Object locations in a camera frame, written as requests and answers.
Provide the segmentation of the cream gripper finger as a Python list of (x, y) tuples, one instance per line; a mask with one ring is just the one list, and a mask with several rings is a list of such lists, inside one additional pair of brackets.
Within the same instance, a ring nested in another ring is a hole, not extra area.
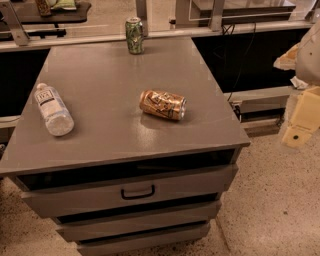
[(320, 87), (312, 87), (298, 96), (282, 143), (291, 148), (303, 146), (320, 128)]
[(273, 66), (281, 70), (294, 70), (299, 44), (292, 46), (286, 53), (276, 59)]

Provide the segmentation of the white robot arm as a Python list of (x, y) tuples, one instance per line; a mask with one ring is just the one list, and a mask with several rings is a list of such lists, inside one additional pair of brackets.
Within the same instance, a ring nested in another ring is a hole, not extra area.
[(284, 145), (298, 148), (320, 127), (320, 21), (299, 43), (278, 57), (273, 66), (281, 70), (294, 70), (295, 77), (291, 81), (308, 85), (298, 96), (282, 138)]

